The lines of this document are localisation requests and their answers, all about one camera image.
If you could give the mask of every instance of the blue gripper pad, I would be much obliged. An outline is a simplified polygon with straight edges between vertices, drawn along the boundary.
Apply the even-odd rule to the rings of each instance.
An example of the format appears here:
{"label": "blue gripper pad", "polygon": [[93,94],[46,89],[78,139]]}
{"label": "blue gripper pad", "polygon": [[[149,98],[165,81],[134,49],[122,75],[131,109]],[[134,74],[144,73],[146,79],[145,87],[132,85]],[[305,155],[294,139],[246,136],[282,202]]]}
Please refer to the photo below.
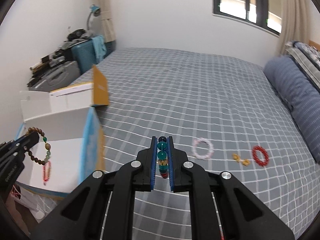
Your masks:
{"label": "blue gripper pad", "polygon": [[150,168],[150,188],[153,190],[156,182],[156,166],[157,166],[157,142],[158,138],[156,138],[155,146],[153,148],[152,162]]}
{"label": "blue gripper pad", "polygon": [[174,188],[174,174],[173,174],[173,162],[172,162],[172,153],[170,149],[170,138],[167,138],[167,148],[166,153],[168,156],[168,166],[169,166],[169,184],[170,184],[170,190],[173,191]]}

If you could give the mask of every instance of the window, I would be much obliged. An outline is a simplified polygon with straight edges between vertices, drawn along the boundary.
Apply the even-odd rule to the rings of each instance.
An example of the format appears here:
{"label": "window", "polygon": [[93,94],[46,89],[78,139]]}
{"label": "window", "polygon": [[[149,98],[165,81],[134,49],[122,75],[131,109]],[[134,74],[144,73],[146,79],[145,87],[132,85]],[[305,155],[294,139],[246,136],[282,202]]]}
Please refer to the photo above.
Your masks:
{"label": "window", "polygon": [[213,13],[281,33],[282,0],[213,0]]}

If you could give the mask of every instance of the dark blue bead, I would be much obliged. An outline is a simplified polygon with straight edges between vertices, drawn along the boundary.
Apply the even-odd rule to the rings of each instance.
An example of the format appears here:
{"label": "dark blue bead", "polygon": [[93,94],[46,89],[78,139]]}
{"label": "dark blue bead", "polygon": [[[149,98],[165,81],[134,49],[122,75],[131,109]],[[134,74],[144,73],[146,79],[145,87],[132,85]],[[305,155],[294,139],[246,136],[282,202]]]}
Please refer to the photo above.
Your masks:
{"label": "dark blue bead", "polygon": [[158,142],[167,142],[167,138],[164,136],[160,136]]}

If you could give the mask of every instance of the red bead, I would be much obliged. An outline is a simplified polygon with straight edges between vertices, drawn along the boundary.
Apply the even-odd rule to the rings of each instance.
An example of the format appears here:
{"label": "red bead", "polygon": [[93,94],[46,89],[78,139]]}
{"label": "red bead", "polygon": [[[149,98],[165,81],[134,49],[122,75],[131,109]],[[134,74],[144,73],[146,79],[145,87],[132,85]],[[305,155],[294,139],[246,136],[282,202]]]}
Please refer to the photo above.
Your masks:
{"label": "red bead", "polygon": [[[256,151],[260,151],[260,152],[263,154],[263,156],[264,156],[264,158],[265,158],[265,161],[264,161],[264,162],[258,158]],[[268,165],[268,163],[269,163],[269,155],[268,155],[268,152],[267,152],[264,148],[262,148],[261,146],[255,146],[255,147],[253,147],[253,149],[252,149],[252,156],[253,156],[254,161],[255,161],[259,166],[264,167],[264,166]]]}

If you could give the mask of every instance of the beige curtain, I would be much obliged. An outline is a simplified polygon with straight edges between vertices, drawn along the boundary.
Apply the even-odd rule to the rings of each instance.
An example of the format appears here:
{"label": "beige curtain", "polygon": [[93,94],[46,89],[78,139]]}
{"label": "beige curtain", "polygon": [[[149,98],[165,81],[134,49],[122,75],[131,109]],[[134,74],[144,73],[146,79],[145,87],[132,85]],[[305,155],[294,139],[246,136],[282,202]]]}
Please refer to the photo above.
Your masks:
{"label": "beige curtain", "polygon": [[113,29],[110,0],[94,0],[94,4],[101,7],[101,24],[105,42],[114,41],[116,35]]}
{"label": "beige curtain", "polygon": [[308,42],[307,0],[282,0],[282,30],[278,43],[278,53],[285,53],[285,44],[288,41]]}

